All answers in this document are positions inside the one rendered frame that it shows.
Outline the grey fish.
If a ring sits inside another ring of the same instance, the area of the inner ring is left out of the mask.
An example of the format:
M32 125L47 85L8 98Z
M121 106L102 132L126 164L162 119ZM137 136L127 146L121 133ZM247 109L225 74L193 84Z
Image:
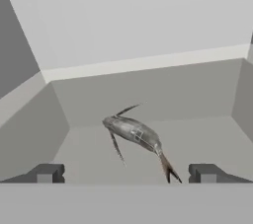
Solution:
M136 107L138 107L138 105L130 106L113 115L106 116L102 120L103 125L109 130L118 156L124 163L125 159L120 151L115 135L154 153L161 163L168 184L171 183L170 176L173 176L176 180L181 182L182 180L179 175L164 155L162 143L158 134L146 124L134 118L124 116L125 112Z

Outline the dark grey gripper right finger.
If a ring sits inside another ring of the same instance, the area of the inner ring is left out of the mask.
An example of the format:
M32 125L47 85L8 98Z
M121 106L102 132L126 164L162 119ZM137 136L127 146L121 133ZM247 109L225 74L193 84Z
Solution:
M189 183L197 184L253 184L253 181L226 173L215 164L190 164Z

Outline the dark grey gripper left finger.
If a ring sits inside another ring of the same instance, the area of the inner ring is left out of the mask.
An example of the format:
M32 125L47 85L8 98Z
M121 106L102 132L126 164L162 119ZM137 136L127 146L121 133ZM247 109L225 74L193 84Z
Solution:
M39 164L29 172L0 181L0 184L64 184L63 164Z

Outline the grey fridge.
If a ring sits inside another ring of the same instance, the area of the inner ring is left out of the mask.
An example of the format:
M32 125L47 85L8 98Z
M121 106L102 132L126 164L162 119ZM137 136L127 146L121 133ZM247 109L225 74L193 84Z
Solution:
M162 159L112 137L153 128L193 163L253 180L252 31L245 0L0 0L0 181L63 165L70 184L165 184Z

